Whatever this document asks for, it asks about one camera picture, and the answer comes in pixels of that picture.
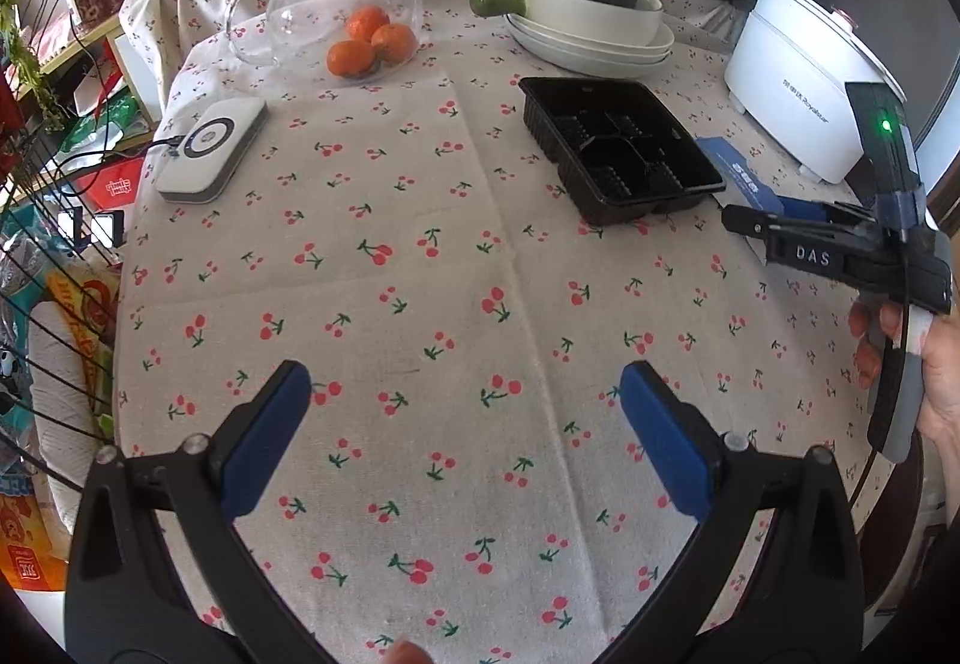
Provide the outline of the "person left hand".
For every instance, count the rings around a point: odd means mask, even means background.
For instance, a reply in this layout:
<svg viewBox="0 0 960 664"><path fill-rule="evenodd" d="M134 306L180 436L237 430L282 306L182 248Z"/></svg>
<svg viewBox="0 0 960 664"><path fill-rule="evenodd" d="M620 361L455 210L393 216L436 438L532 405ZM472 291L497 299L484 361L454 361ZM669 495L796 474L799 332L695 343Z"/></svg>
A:
<svg viewBox="0 0 960 664"><path fill-rule="evenodd" d="M398 639L384 654L384 664L433 664L433 658L409 639Z"/></svg>

